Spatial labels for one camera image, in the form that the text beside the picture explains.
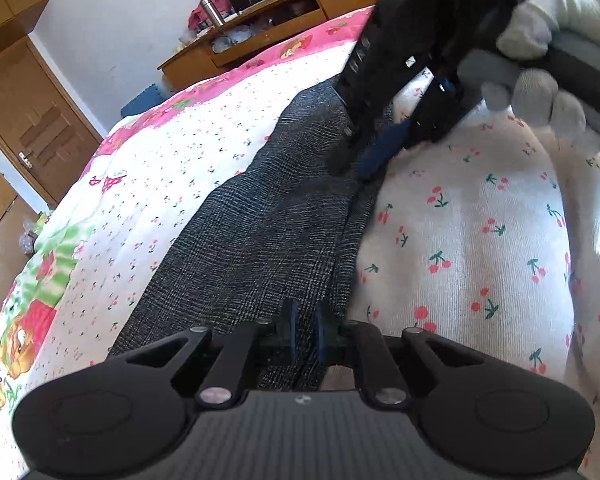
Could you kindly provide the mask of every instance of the white wall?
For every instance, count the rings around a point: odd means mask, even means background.
[[[108,130],[120,108],[160,82],[200,0],[49,0],[32,35]]]
[[[11,184],[14,191],[19,194],[22,199],[29,204],[33,211],[48,212],[49,207],[44,200],[38,195],[34,189],[27,183],[24,177],[10,163],[9,159],[0,151],[0,173],[5,180]]]

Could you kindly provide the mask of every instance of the gray plaid fabric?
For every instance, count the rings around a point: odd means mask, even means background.
[[[389,114],[383,118],[388,123]],[[313,313],[327,299],[346,313],[360,240],[381,179],[332,177],[325,160],[346,112],[331,80],[301,91],[247,170],[209,194],[168,251],[110,355],[193,325],[230,332],[299,302],[298,359],[267,369],[264,388],[314,388]]]

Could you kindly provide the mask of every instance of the wooden door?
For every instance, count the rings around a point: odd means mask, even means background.
[[[95,134],[23,40],[0,54],[0,147],[52,205],[98,147]]]

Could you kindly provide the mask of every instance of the door handle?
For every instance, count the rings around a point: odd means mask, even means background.
[[[26,166],[27,168],[31,169],[33,168],[33,164],[30,162],[30,160],[27,158],[27,155],[25,155],[24,153],[20,152],[18,153],[18,157],[20,158],[21,163]]]

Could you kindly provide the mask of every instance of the cherry print fabric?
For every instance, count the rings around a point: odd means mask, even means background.
[[[403,91],[399,119],[429,79]],[[391,161],[374,217],[347,317],[387,335],[419,326],[580,390],[597,419],[580,470],[600,479],[600,154],[478,108]],[[336,368],[323,387],[351,385]]]

